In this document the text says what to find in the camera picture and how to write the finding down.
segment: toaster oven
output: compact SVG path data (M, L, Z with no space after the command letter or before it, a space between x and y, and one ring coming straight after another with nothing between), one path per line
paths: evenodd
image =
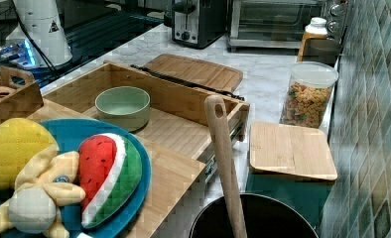
M238 47L298 49L313 17L327 20L328 37L340 41L346 0L233 0L228 11L228 44Z

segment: jar lid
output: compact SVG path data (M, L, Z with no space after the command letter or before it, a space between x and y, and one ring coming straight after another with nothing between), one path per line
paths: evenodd
M328 88L338 80L338 72L333 67L314 61L296 62L291 75L295 82L314 88Z
M326 19L314 17L311 19L311 25L315 27L324 27L326 25Z

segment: appliance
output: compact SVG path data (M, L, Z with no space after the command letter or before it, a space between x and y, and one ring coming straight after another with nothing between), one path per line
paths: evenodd
M228 44L237 47L298 49L313 17L327 20L328 38L340 41L346 0L233 0Z
M227 0L173 0L172 39L203 49L226 31Z
M68 63L71 52L61 26L56 0L13 0L19 25L0 47L0 55L22 69Z

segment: yellow plush toy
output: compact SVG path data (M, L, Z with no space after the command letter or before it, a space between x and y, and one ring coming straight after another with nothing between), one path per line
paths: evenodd
M0 125L0 189L14 188L19 171L38 152L56 145L50 132L41 124L13 118Z
M19 172L12 198L0 205L0 233L16 227L47 237L69 237L59 206L81 202L85 193L71 183L77 174L78 153L57 156L58 150L57 145L46 147Z

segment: tile backsplash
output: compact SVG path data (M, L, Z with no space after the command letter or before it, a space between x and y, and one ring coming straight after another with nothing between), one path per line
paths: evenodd
M338 179L319 235L391 238L391 0L356 0L350 14L329 141Z

